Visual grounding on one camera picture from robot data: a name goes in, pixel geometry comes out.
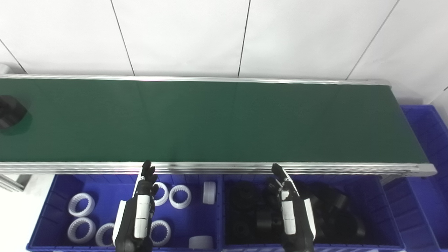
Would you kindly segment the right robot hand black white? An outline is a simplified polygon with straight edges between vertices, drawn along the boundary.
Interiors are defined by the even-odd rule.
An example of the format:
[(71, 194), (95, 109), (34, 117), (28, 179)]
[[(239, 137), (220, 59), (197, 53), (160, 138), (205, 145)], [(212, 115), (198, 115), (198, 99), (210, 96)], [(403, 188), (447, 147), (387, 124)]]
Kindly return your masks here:
[(283, 233), (281, 245), (286, 252), (315, 251), (315, 219), (312, 203), (301, 196), (286, 170), (273, 163), (271, 171), (278, 184), (278, 201), (282, 213)]

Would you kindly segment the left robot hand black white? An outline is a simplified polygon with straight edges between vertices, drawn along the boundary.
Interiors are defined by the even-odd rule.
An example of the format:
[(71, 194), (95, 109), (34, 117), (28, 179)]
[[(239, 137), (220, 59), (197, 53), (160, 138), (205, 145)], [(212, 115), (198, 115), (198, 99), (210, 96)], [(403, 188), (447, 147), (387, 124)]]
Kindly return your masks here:
[(136, 181), (133, 196), (121, 201), (113, 230), (116, 252), (152, 252), (153, 242), (148, 233), (155, 213), (154, 196), (158, 192), (155, 167), (144, 161)]

